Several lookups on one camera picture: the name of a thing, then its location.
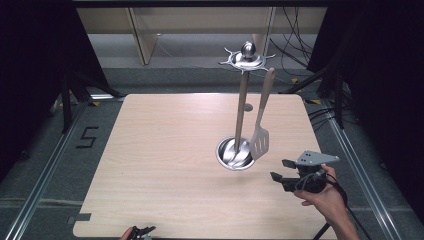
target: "rotating utensil stand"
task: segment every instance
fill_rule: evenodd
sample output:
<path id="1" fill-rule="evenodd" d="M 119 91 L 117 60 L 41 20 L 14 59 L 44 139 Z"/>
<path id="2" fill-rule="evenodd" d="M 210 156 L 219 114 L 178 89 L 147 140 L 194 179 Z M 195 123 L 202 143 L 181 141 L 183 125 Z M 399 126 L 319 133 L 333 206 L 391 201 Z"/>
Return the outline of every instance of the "rotating utensil stand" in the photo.
<path id="1" fill-rule="evenodd" d="M 250 153 L 249 141 L 241 137 L 249 75 L 250 71 L 258 69 L 267 71 L 264 65 L 266 63 L 266 58 L 269 57 L 257 54 L 256 47 L 251 42 L 244 43 L 241 51 L 238 52 L 225 50 L 230 53 L 230 56 L 226 62 L 221 62 L 220 64 L 228 64 L 241 70 L 242 77 L 240 82 L 235 136 L 228 137 L 218 144 L 216 156 L 219 163 L 229 170 L 245 170 L 251 167 L 255 162 Z"/>

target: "person's hand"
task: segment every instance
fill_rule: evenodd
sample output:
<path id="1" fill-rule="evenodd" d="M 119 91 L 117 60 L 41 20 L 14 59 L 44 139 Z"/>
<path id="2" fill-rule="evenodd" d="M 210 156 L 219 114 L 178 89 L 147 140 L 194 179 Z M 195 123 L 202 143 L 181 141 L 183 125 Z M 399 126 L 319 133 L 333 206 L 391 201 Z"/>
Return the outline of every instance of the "person's hand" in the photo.
<path id="1" fill-rule="evenodd" d="M 327 174 L 336 178 L 336 171 L 334 168 L 326 165 L 321 165 Z M 329 181 L 335 181 L 331 177 L 327 177 Z M 303 206 L 315 206 L 315 208 L 325 217 L 328 224 L 330 224 L 336 235 L 337 239 L 359 239 L 356 230 L 349 219 L 346 211 L 346 206 L 340 193 L 331 184 L 327 186 L 320 193 L 310 193 L 307 191 L 294 191 L 294 195 L 303 199 Z"/>
<path id="2" fill-rule="evenodd" d="M 131 234 L 131 231 L 132 231 L 132 227 L 128 228 L 127 231 L 124 233 L 124 235 L 122 235 L 122 237 L 119 240 L 127 240 Z"/>

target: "slotted spatula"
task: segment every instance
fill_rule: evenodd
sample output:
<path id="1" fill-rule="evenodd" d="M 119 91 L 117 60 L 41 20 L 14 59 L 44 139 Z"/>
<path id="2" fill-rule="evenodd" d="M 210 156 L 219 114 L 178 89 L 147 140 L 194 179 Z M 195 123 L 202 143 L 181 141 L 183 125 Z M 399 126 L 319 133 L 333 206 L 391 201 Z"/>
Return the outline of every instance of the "slotted spatula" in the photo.
<path id="1" fill-rule="evenodd" d="M 255 132 L 250 140 L 250 153 L 254 160 L 258 160 L 269 150 L 269 132 L 261 127 L 262 116 L 266 103 L 268 102 L 269 94 L 271 93 L 272 84 L 274 82 L 275 69 L 270 68 L 265 75 L 265 80 L 262 87 L 261 101 L 259 103 L 258 116 L 256 117 Z"/>

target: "wooden table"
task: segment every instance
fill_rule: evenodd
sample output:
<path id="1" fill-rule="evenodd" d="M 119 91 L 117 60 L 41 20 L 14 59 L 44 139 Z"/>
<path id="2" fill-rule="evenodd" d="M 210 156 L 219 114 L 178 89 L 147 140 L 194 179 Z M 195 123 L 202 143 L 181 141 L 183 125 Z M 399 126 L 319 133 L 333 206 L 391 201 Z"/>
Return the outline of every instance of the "wooden table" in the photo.
<path id="1" fill-rule="evenodd" d="M 259 94 L 248 94 L 242 136 L 250 139 Z M 78 237 L 117 237 L 133 225 L 154 238 L 311 239 L 325 224 L 314 207 L 284 192 L 270 172 L 297 177 L 282 159 L 319 151 L 302 100 L 269 98 L 262 126 L 270 150 L 230 171 L 215 152 L 234 136 L 238 94 L 129 95 L 123 103 L 77 221 Z M 332 229 L 323 238 L 335 239 Z"/>

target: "spatula head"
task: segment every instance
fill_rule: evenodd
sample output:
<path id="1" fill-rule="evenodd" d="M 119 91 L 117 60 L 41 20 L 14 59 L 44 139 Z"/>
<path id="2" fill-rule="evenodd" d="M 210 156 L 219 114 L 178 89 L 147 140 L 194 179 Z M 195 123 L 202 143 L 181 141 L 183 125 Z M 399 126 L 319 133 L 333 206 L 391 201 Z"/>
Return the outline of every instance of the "spatula head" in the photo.
<path id="1" fill-rule="evenodd" d="M 269 132 L 268 130 L 257 127 L 250 140 L 250 153 L 254 160 L 258 160 L 269 150 Z"/>

